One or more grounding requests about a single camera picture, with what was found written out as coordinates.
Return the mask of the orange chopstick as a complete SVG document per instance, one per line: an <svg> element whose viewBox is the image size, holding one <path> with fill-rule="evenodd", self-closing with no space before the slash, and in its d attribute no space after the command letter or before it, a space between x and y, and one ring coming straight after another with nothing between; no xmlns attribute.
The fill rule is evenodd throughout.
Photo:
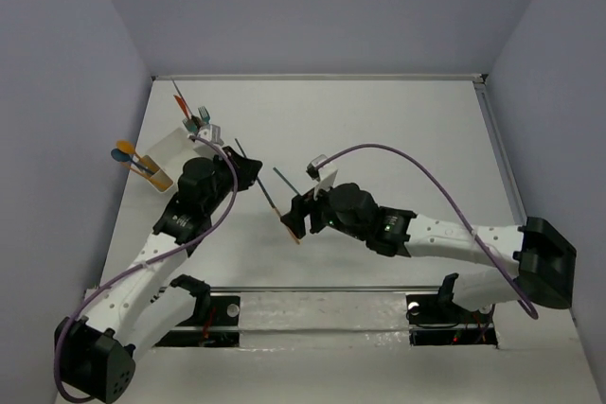
<svg viewBox="0 0 606 404"><path fill-rule="evenodd" d="M291 239L293 240L293 242L296 245L300 245L301 242L300 240L296 237L296 235L293 233L293 231L286 225L283 223L282 219L281 219L281 212L279 211L279 209L276 206L272 206L272 210L274 211L274 213L276 214L278 221L280 222L281 226L288 232L289 236L291 237Z"/></svg>
<svg viewBox="0 0 606 404"><path fill-rule="evenodd" d="M154 178L149 174L146 173L145 171L142 171L140 169L138 169L137 167L132 166L130 163L126 163L126 162L119 162L123 167L127 168L129 171L134 172L135 174L143 177L146 181L148 181L150 184L154 185L157 188L163 188L164 186L157 182L156 180L154 180Z"/></svg>

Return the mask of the teal chopstick crossing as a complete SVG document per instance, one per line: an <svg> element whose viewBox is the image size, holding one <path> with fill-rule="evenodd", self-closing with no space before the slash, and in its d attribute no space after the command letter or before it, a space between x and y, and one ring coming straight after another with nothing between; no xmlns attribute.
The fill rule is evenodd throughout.
<svg viewBox="0 0 606 404"><path fill-rule="evenodd" d="M300 196L300 192L297 188L292 184L292 182L281 172L277 167L273 167L273 172L279 177L279 179L287 185L295 195Z"/></svg>

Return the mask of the teal fork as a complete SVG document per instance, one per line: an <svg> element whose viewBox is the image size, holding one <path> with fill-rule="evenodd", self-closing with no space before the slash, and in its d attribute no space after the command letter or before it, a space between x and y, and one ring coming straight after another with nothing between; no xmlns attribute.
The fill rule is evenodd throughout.
<svg viewBox="0 0 606 404"><path fill-rule="evenodd" d="M185 118L182 123L186 130L194 135L197 135L203 126L201 119L195 115Z"/></svg>
<svg viewBox="0 0 606 404"><path fill-rule="evenodd" d="M200 106L198 108L198 113L200 115L201 120L204 123L206 123L206 124L210 123L210 114L209 114L209 111L207 110L207 108L205 106Z"/></svg>

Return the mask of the orange plastic knife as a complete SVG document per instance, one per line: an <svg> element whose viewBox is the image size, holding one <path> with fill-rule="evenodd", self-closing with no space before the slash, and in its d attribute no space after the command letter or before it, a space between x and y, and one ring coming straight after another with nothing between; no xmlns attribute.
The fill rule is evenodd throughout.
<svg viewBox="0 0 606 404"><path fill-rule="evenodd" d="M182 114L184 115L184 119L191 117L190 111L188 110L188 107L186 106L186 103L183 101L183 99L177 95L173 96L177 105L179 106L180 110L182 111Z"/></svg>

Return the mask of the orange plastic spoon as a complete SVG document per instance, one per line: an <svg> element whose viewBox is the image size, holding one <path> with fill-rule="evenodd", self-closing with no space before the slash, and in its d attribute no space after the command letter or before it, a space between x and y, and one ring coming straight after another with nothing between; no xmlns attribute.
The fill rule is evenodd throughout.
<svg viewBox="0 0 606 404"><path fill-rule="evenodd" d="M135 147L134 147L134 145L131 142L126 141L126 140L118 140L116 142L116 148L118 148L118 149L120 149L120 150L122 150L122 151L124 151L124 152L126 152L128 154L130 154L137 163L145 166L144 164L142 164L140 162L140 156L136 153Z"/></svg>

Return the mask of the blue plastic spoon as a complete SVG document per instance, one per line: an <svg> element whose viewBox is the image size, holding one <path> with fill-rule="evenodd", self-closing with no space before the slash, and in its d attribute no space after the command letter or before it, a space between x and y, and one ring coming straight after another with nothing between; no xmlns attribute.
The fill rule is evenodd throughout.
<svg viewBox="0 0 606 404"><path fill-rule="evenodd" d="M117 162L130 163L134 167L137 167L138 169L145 171L146 173L149 173L150 175L153 174L153 171L151 171L149 168L137 163L130 154L128 154L118 148L111 150L111 156Z"/></svg>

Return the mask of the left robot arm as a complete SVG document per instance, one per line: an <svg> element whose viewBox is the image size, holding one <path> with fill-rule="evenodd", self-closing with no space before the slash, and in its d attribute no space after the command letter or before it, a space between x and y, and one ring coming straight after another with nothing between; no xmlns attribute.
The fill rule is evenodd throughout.
<svg viewBox="0 0 606 404"><path fill-rule="evenodd" d="M185 161L177 190L129 268L94 290L55 330L54 380L70 403L116 402L137 363L174 327L211 317L210 287L175 276L221 224L212 218L255 183L262 163L212 146Z"/></svg>

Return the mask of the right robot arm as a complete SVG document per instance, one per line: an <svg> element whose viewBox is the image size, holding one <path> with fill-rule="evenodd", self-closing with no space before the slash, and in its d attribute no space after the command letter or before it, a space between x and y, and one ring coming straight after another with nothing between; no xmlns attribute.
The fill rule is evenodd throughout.
<svg viewBox="0 0 606 404"><path fill-rule="evenodd" d="M380 206L349 183L293 197L281 221L297 238L331 228L382 256L441 257L485 266L482 272L453 272L443 279L436 309L448 321L524 299L554 309L572 306L577 251L542 218L529 217L523 225L466 227Z"/></svg>

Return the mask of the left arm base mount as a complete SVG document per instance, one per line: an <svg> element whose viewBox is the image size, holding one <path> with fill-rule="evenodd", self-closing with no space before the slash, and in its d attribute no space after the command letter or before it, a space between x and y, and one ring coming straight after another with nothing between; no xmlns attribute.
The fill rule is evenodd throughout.
<svg viewBox="0 0 606 404"><path fill-rule="evenodd" d="M213 294L204 281L181 274L170 284L195 298L191 315L169 331L156 347L235 348L240 346L241 298Z"/></svg>

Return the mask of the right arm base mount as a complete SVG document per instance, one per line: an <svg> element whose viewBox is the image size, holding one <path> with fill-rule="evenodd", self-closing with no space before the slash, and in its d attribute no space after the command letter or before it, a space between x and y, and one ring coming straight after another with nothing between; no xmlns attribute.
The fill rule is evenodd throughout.
<svg viewBox="0 0 606 404"><path fill-rule="evenodd" d="M435 293L408 294L406 320L412 346L498 346L493 315L488 309L469 311L453 302L457 273L447 275Z"/></svg>

